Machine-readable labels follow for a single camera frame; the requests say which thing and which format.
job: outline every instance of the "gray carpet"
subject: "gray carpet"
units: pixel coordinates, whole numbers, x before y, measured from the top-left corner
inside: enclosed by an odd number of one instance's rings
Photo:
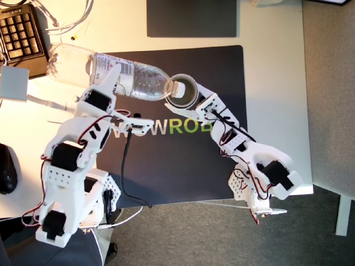
[[[304,2],[313,182],[355,200],[355,1]]]
[[[323,176],[331,181],[328,188],[337,186],[332,176],[354,175],[353,165],[344,163],[345,158],[355,158],[345,134],[355,133],[355,90],[350,87],[355,84],[354,17],[355,0],[345,7],[303,5],[312,171],[319,185],[328,187]],[[347,194],[354,190],[352,182],[340,189]],[[273,199],[273,207],[289,212],[266,217],[259,226],[244,209],[199,203],[144,209],[114,230],[112,240],[119,246],[119,255],[109,265],[354,266],[355,206],[348,236],[337,237],[338,204],[339,195],[315,187],[314,195]]]
[[[354,266],[355,206],[348,236],[338,237],[338,204],[338,195],[315,187],[314,195],[273,199],[273,207],[289,212],[259,226],[245,209],[201,203],[145,208],[114,230],[119,254],[109,266]]]

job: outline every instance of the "black mouse pad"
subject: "black mouse pad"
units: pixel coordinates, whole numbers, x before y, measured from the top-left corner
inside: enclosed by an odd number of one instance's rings
[[[236,37],[236,0],[147,0],[148,37]]]
[[[169,76],[187,74],[218,93],[226,106],[246,128],[243,48],[213,47],[149,52],[109,53],[154,65]],[[235,166],[219,154],[209,125],[173,114],[165,100],[149,102],[118,96],[117,109],[141,113],[155,121],[145,136],[133,135],[125,163],[124,184],[128,194],[150,204],[164,204],[233,198],[228,179]],[[97,167],[110,172],[120,183],[121,161],[126,137],[111,133],[98,154]],[[120,197],[119,207],[139,203]]]

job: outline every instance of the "keyboard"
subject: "keyboard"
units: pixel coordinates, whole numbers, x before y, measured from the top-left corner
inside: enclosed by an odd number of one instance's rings
[[[1,9],[0,32],[0,45],[10,67],[29,69],[30,78],[45,75],[48,54],[31,4]]]

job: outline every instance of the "bottle cap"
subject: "bottle cap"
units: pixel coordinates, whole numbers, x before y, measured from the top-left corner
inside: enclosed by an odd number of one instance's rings
[[[185,84],[182,82],[178,82],[178,85],[179,87],[174,98],[182,98],[185,94]]]

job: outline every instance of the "bottle label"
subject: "bottle label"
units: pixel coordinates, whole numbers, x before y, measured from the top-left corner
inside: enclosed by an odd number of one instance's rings
[[[133,62],[101,53],[95,53],[92,58],[90,83],[99,85],[114,65],[121,64],[121,73],[117,77],[117,86],[115,86],[113,93],[129,96],[133,87]]]

